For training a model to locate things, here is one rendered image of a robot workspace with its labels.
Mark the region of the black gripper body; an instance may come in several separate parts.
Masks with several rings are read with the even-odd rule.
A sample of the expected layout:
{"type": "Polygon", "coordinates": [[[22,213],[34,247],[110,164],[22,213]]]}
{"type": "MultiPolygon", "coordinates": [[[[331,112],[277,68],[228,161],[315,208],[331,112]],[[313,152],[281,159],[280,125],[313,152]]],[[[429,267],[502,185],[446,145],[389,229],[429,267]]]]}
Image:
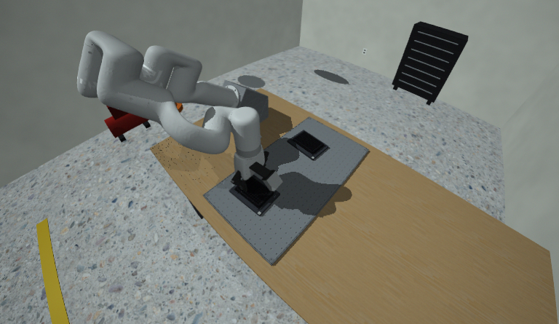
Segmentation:
{"type": "Polygon", "coordinates": [[[264,165],[264,163],[265,163],[265,156],[264,156],[262,146],[261,146],[260,153],[258,155],[256,155],[255,157],[244,158],[244,157],[241,157],[240,155],[238,155],[237,152],[234,153],[234,170],[235,170],[235,173],[237,171],[240,171],[241,176],[242,176],[244,181],[249,179],[253,174],[255,174],[255,172],[252,171],[249,168],[249,166],[251,166],[255,162],[258,162],[261,165],[264,165]]]}

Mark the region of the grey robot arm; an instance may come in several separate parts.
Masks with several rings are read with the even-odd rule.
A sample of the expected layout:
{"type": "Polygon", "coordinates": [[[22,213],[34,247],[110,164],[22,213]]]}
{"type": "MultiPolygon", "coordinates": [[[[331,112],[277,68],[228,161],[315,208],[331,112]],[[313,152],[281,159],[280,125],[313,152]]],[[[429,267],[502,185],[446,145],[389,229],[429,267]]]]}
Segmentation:
{"type": "Polygon", "coordinates": [[[236,87],[198,81],[201,71],[202,64],[188,55],[151,46],[143,57],[115,36],[91,31],[84,40],[77,88],[84,97],[98,97],[106,106],[159,123],[186,148],[223,153],[232,132],[238,155],[255,157],[261,151],[262,138],[258,112],[251,107],[236,108],[236,87]],[[199,127],[186,120],[175,103],[212,107],[199,127]]]}

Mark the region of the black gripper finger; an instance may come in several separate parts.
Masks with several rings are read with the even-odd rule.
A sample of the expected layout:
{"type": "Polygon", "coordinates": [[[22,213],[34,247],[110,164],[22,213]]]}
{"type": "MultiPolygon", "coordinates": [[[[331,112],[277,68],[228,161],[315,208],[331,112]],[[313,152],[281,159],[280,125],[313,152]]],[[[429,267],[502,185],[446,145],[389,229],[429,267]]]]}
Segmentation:
{"type": "Polygon", "coordinates": [[[267,161],[267,159],[268,159],[268,158],[267,158],[268,155],[269,155],[269,152],[264,151],[264,156],[265,156],[265,163],[264,163],[264,165],[263,165],[264,167],[266,166],[266,161],[267,161]]]}
{"type": "Polygon", "coordinates": [[[245,180],[245,181],[244,181],[244,180],[242,181],[242,180],[240,180],[241,178],[242,178],[241,172],[240,172],[240,171],[237,171],[236,174],[234,175],[234,177],[232,178],[231,182],[232,182],[234,185],[239,186],[239,187],[241,188],[241,190],[247,191],[247,185],[246,185],[246,183],[245,183],[246,180],[245,180]]]}

